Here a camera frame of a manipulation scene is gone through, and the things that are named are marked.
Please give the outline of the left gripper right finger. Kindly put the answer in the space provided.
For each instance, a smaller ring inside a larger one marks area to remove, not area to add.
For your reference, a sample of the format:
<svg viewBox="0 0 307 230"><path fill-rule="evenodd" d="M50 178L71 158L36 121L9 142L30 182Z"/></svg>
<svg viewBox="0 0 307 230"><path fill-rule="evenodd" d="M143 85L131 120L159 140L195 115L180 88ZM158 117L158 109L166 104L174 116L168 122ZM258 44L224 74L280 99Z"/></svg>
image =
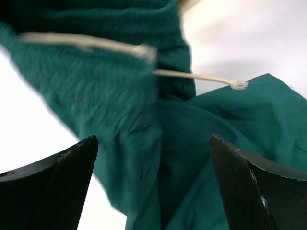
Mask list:
<svg viewBox="0 0 307 230"><path fill-rule="evenodd" d="M231 230L306 230L307 173L210 138L210 152Z"/></svg>

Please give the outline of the teal green shorts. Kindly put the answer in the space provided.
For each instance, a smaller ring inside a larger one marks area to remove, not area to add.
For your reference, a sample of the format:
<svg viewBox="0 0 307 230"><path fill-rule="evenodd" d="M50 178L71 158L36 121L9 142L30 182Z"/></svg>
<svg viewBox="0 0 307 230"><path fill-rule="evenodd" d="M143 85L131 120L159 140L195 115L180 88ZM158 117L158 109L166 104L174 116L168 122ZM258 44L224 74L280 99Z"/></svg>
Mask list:
<svg viewBox="0 0 307 230"><path fill-rule="evenodd" d="M266 74L196 95L177 0L3 0L0 42L79 138L128 230L229 230L210 138L307 169L307 101Z"/></svg>

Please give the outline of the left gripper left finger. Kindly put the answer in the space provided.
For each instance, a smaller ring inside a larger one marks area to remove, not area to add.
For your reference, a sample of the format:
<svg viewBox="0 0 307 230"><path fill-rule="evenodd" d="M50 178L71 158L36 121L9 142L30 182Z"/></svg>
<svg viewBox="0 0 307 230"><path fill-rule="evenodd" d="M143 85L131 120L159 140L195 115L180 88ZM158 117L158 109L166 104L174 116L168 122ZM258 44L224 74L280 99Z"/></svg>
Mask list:
<svg viewBox="0 0 307 230"><path fill-rule="evenodd" d="M1 230L75 230L98 152L96 136L0 175Z"/></svg>

